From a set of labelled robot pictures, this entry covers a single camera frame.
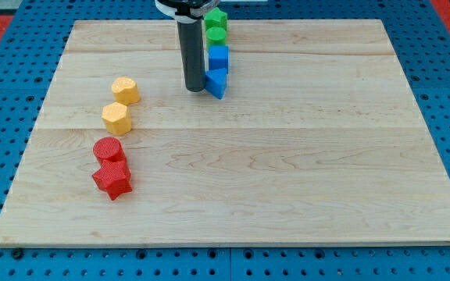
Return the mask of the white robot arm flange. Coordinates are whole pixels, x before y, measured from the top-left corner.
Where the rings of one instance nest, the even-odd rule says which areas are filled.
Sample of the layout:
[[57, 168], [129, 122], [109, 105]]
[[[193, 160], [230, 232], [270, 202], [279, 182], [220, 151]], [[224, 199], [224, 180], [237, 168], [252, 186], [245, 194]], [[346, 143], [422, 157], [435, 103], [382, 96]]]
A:
[[216, 8], [220, 0], [155, 0], [155, 7], [178, 23], [194, 23]]

